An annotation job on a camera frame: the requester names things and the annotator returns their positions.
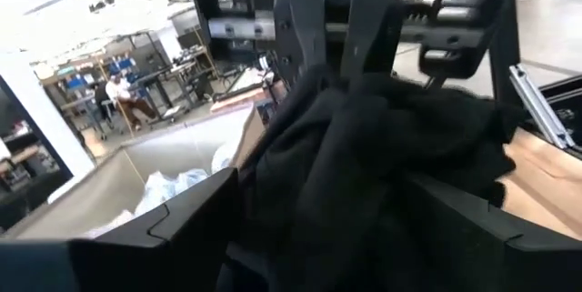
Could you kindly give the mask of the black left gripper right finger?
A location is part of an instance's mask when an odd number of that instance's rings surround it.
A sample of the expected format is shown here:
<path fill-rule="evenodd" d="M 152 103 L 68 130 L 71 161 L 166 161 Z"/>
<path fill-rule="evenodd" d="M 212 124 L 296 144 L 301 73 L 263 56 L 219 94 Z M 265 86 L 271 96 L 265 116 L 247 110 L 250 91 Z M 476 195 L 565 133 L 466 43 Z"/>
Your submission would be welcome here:
<path fill-rule="evenodd" d="M 410 177 L 410 225 L 448 292 L 582 292 L 581 241 L 431 177 Z"/>

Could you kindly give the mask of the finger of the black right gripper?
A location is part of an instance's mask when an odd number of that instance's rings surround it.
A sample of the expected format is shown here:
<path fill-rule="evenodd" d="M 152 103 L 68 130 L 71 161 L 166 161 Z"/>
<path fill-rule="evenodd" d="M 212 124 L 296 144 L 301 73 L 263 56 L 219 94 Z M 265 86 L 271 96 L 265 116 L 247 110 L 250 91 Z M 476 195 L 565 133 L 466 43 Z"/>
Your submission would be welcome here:
<path fill-rule="evenodd" d="M 292 86 L 326 63 L 325 0 L 275 0 L 273 16 L 279 74 Z"/>
<path fill-rule="evenodd" d="M 351 0 L 340 76 L 390 75 L 403 22 L 402 0 Z"/>

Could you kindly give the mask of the large white shirt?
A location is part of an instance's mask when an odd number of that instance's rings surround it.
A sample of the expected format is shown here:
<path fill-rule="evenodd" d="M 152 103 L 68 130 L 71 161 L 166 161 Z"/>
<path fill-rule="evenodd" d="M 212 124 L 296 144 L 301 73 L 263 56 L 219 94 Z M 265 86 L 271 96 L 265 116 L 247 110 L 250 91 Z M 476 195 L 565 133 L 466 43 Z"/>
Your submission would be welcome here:
<path fill-rule="evenodd" d="M 93 228 L 86 233 L 86 238 L 96 238 L 107 233 L 114 228 L 120 227 L 128 221 L 143 215 L 144 213 L 162 205 L 165 201 L 181 194 L 189 187 L 192 187 L 212 174 L 228 167 L 234 158 L 237 145 L 234 142 L 224 143 L 214 153 L 211 161 L 211 171 L 207 173 L 202 168 L 192 168 L 180 173 L 177 177 L 163 175 L 160 171 L 151 174 L 145 183 L 145 192 L 133 212 L 123 210 L 116 218 L 108 224 Z"/>

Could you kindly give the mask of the silver aluminium bracket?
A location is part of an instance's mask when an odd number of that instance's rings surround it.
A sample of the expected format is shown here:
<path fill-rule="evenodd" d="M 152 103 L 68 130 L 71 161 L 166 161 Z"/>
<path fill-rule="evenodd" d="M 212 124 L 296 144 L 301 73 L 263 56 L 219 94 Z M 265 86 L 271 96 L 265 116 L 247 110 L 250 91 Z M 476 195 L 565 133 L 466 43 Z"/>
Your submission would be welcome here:
<path fill-rule="evenodd" d="M 513 87 L 546 140 L 562 150 L 574 147 L 574 140 L 523 66 L 512 65 L 509 71 Z"/>

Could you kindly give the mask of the black garment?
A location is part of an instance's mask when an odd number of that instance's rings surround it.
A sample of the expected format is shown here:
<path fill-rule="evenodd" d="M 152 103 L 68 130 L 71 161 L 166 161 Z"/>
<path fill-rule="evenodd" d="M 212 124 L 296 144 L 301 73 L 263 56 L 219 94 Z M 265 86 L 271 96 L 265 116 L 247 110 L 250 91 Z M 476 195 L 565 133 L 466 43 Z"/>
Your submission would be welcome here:
<path fill-rule="evenodd" d="M 409 232 L 401 176 L 500 206 L 516 167 L 504 147 L 522 118 L 463 90 L 310 69 L 239 170 L 235 260 L 256 282 L 237 292 L 448 292 Z"/>

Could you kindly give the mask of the black background workbench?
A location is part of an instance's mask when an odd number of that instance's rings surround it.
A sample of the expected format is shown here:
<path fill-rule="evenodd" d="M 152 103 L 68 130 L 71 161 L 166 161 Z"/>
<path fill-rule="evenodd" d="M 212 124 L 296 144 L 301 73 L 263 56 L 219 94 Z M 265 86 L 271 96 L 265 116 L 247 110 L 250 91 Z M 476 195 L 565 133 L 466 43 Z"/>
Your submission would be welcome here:
<path fill-rule="evenodd" d="M 139 76 L 129 90 L 145 97 L 161 121 L 173 120 L 175 114 L 187 113 L 213 100 L 215 90 L 211 84 L 214 70 L 203 68 L 197 62 L 189 62 L 173 69 L 161 69 Z M 180 92 L 172 99 L 164 81 L 177 83 Z"/>

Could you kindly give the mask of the black frame struts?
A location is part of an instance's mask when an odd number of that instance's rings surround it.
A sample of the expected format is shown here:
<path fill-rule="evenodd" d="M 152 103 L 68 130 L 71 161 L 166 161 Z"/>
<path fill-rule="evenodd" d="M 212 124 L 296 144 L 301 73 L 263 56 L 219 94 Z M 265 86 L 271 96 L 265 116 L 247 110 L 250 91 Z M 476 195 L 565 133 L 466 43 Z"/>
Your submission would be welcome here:
<path fill-rule="evenodd" d="M 522 106 L 522 101 L 510 80 L 509 67 L 521 62 L 516 0 L 507 0 L 501 15 L 499 30 L 489 48 L 493 95 L 496 101 Z"/>

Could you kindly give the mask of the beige fabric storage box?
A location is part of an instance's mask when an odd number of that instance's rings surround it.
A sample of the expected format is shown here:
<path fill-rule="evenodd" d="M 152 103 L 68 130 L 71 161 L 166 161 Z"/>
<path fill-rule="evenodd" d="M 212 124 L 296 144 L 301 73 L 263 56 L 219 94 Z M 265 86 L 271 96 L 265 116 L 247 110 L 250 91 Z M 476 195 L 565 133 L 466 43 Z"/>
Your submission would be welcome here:
<path fill-rule="evenodd" d="M 84 177 L 57 189 L 2 237 L 84 237 L 123 210 L 133 212 L 154 172 L 172 178 L 192 168 L 210 173 L 215 151 L 229 142 L 237 149 L 228 167 L 239 166 L 263 131 L 258 110 L 249 104 L 137 138 L 121 145 Z"/>

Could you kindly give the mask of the person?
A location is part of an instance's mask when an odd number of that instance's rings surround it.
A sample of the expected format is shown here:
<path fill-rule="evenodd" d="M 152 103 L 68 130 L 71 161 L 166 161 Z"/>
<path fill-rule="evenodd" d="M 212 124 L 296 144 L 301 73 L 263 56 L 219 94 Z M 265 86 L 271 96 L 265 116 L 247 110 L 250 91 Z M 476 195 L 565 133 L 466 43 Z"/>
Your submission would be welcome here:
<path fill-rule="evenodd" d="M 105 84 L 105 92 L 113 104 L 122 112 L 134 130 L 140 130 L 141 120 L 134 114 L 139 110 L 149 119 L 156 119 L 156 111 L 142 98 L 129 91 L 130 84 L 120 73 L 114 73 Z"/>

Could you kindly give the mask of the black frame base bar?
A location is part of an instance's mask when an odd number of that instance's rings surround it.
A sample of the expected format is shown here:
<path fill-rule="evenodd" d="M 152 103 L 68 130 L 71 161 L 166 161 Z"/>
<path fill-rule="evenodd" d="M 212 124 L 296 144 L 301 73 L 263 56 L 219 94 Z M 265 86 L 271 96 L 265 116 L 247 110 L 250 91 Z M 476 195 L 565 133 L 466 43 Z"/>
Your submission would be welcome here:
<path fill-rule="evenodd" d="M 570 77 L 538 89 L 576 144 L 567 150 L 578 153 L 582 158 L 582 76 Z M 528 111 L 527 114 L 528 118 L 522 127 L 546 140 Z"/>

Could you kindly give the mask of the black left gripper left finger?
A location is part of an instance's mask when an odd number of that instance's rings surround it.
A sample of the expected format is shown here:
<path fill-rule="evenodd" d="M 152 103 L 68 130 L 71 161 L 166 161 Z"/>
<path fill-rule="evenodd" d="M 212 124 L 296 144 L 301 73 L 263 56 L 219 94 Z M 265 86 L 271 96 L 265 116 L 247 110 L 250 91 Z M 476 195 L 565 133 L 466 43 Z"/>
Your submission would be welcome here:
<path fill-rule="evenodd" d="M 0 292 L 214 292 L 238 225 L 234 168 L 95 239 L 0 243 Z"/>

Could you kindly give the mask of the shelf with blue bins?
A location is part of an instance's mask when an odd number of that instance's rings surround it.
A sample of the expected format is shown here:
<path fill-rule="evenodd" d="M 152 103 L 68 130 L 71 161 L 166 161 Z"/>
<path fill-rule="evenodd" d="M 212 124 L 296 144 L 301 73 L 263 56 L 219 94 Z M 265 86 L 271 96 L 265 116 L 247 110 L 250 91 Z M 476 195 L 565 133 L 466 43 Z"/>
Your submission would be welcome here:
<path fill-rule="evenodd" d="M 103 57 L 90 56 L 69 61 L 53 68 L 48 65 L 38 67 L 36 74 L 43 89 L 58 106 L 64 106 L 89 95 L 89 86 L 100 84 L 113 73 L 135 72 L 137 64 L 128 55 Z"/>

